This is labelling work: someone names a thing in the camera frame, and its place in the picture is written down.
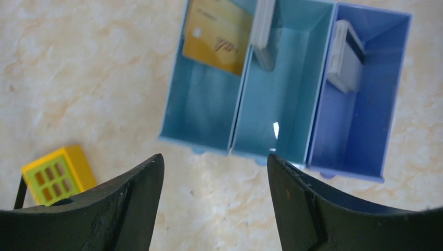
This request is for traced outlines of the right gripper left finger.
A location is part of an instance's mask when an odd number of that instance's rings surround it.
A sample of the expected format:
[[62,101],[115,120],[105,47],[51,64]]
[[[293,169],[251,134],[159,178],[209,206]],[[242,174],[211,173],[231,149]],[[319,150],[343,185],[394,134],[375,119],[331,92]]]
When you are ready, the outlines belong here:
[[148,250],[165,164],[128,172],[51,206],[1,211],[1,250]]

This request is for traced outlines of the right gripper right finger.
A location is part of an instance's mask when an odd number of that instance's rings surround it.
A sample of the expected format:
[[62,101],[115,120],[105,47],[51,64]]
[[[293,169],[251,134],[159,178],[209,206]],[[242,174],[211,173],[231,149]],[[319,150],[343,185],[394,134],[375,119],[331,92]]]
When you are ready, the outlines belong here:
[[269,187],[283,250],[442,250],[442,208],[409,211],[342,192],[276,154]]

